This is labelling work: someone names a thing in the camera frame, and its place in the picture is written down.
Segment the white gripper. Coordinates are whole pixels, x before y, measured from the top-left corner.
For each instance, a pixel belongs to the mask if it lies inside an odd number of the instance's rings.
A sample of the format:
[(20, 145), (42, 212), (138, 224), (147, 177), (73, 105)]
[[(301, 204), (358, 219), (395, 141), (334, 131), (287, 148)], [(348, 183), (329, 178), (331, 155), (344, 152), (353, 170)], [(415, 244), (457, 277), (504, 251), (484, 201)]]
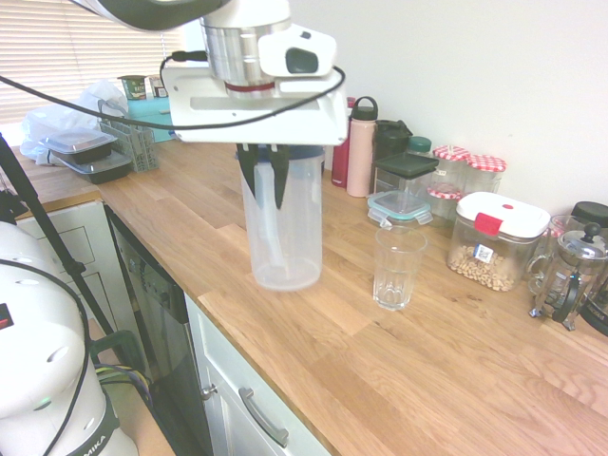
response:
[(162, 72), (173, 129), (186, 143), (237, 143), (242, 177), (256, 196), (258, 144), (267, 144), (275, 207), (282, 206), (291, 145), (339, 145), (348, 132), (346, 75), (339, 67), (320, 78), (277, 79), (260, 96), (237, 98), (208, 67)]

